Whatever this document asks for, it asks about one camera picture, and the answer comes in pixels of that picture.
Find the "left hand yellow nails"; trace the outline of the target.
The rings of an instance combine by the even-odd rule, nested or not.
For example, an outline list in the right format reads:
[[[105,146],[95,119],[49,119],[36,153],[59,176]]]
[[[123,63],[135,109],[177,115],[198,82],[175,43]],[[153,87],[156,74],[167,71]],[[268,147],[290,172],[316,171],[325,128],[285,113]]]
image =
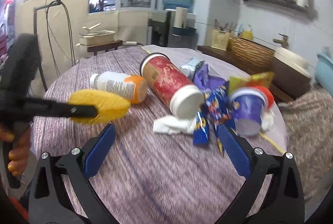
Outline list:
[[[26,169],[30,151],[30,136],[31,129],[28,127],[19,139],[17,146],[9,152],[10,162],[7,167],[14,177],[22,175]],[[15,135],[1,125],[1,141],[11,143],[14,138]]]

